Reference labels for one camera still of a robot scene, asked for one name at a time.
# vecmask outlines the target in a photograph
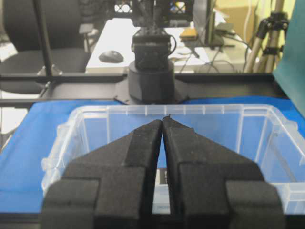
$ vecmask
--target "tripod leg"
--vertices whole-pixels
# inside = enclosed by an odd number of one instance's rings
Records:
[[[275,5],[275,13],[283,12],[284,0],[277,0]],[[270,48],[277,48],[280,37],[280,31],[274,30],[270,37]],[[266,64],[266,73],[271,73],[275,65],[275,55],[268,55],[268,60]]]
[[[256,37],[253,47],[252,47],[252,52],[250,56],[248,57],[248,61],[246,63],[246,66],[244,68],[244,73],[251,73],[253,66],[255,64],[255,60],[257,58],[259,49],[262,45],[263,39]]]
[[[266,47],[270,46],[270,38],[271,38],[271,32],[269,33]],[[266,71],[267,60],[268,60],[268,55],[263,54],[259,58],[259,63],[256,66],[254,66],[253,73],[264,73]]]

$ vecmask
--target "black pad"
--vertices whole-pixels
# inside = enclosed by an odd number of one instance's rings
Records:
[[[230,225],[233,211],[227,197],[226,181],[262,182],[266,192],[271,189],[277,196],[274,188],[264,182],[256,163],[200,136],[170,117],[163,119],[163,137],[171,211],[184,215],[186,227],[227,228]],[[273,201],[264,198],[263,202],[259,200],[259,204],[271,207],[283,219],[280,201],[277,205],[273,205]],[[264,217],[272,224],[268,215]]]
[[[161,134],[162,123],[156,120],[71,161],[61,180],[47,192],[42,228],[62,224],[63,228],[84,228],[79,223],[82,219],[87,223],[85,228],[137,228],[141,216],[152,213]],[[90,204],[87,195],[91,196]],[[85,213],[83,206],[89,206]],[[78,217],[78,212],[84,213],[79,220],[60,221],[65,216]]]
[[[231,229],[285,228],[281,200],[275,187],[262,181],[227,181],[226,188],[235,213]]]

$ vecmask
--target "yellow object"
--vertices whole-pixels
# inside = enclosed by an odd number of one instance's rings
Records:
[[[180,38],[182,41],[194,41],[198,37],[197,31],[195,28],[186,28],[181,34]]]

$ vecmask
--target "blue tablecloth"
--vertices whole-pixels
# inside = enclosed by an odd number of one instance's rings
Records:
[[[204,99],[184,104],[269,104],[298,123],[305,137],[305,119],[290,100],[266,97]],[[0,212],[39,212],[42,202],[41,160],[56,138],[56,127],[68,120],[75,108],[85,105],[120,105],[114,101],[60,101],[35,104],[0,155]]]

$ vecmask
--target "chair backrest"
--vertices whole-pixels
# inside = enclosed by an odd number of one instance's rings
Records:
[[[78,0],[41,1],[51,48],[83,48]],[[6,33],[18,51],[40,49],[32,0],[3,0],[3,18]]]

